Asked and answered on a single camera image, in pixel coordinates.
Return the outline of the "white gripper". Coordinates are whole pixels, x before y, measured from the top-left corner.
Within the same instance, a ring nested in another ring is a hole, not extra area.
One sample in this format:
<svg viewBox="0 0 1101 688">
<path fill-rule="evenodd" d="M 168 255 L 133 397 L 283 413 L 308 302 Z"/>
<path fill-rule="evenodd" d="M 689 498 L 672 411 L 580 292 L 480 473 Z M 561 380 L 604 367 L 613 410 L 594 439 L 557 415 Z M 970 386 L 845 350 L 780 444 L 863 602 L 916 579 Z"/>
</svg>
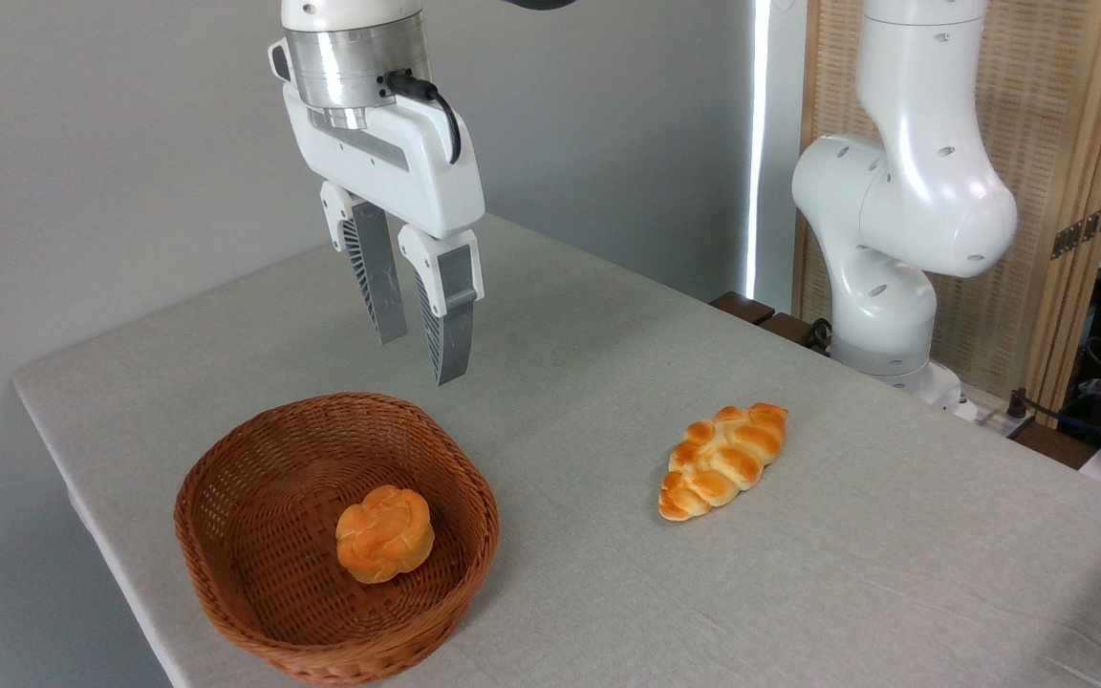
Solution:
<svg viewBox="0 0 1101 688">
<path fill-rule="evenodd" d="M 472 142 L 460 121 L 462 151 L 451 161 L 442 105 L 397 95 L 385 81 L 397 70 L 430 77 L 425 40 L 281 39 L 270 64 L 284 81 L 299 153 L 327 181 L 320 203 L 333 248 L 349 256 L 380 343 L 407 334 L 392 212 L 407 223 L 399 247 L 415 271 L 434 378 L 443 386 L 462 376 L 475 302 L 486 293 L 475 232 L 459 232 L 486 212 Z"/>
</svg>

